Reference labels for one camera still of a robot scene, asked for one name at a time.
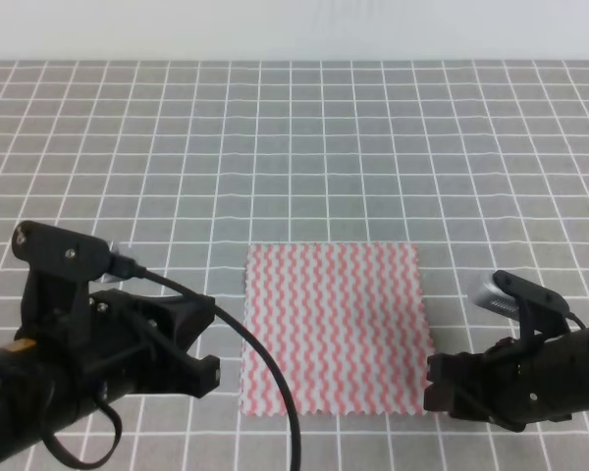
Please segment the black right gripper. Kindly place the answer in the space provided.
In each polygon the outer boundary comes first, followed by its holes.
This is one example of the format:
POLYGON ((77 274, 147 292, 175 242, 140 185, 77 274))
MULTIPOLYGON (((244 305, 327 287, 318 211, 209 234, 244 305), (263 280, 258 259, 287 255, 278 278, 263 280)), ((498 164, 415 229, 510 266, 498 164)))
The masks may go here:
POLYGON ((538 422, 569 421, 573 410, 552 365, 552 344, 543 338, 532 343, 505 338, 482 353, 435 353, 427 358, 430 385, 423 407, 513 432, 538 422))

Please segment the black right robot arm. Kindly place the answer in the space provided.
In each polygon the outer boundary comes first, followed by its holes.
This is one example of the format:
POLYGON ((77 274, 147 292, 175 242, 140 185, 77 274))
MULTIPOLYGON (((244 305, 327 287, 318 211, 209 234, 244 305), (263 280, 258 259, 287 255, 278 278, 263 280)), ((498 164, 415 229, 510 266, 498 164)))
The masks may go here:
POLYGON ((529 343, 499 340, 482 353, 427 359, 423 408, 512 432, 589 411, 589 328, 529 343))

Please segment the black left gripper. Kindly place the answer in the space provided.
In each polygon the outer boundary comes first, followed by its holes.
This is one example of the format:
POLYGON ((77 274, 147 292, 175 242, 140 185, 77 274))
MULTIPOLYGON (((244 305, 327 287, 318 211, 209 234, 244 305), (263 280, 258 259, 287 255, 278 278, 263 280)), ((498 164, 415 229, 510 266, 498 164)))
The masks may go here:
POLYGON ((95 292, 90 299, 99 313, 121 323, 127 343, 111 354, 76 352, 78 417, 131 393, 204 397, 220 385, 219 358, 187 355, 214 320, 197 302, 118 289, 95 292))

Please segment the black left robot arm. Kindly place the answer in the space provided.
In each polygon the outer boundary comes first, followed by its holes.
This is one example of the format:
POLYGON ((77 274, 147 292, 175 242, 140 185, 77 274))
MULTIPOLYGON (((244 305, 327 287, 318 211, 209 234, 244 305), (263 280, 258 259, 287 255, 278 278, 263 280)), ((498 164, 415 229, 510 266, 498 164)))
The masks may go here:
POLYGON ((86 342, 71 346, 48 332, 19 334, 0 347, 0 463, 44 443, 73 469, 96 469, 103 456, 83 462, 56 433, 94 411, 106 416, 114 440, 123 434, 112 402, 128 394, 184 394, 202 398, 220 384, 220 360, 188 350, 213 322, 207 296, 146 297, 98 291, 85 305, 86 342))

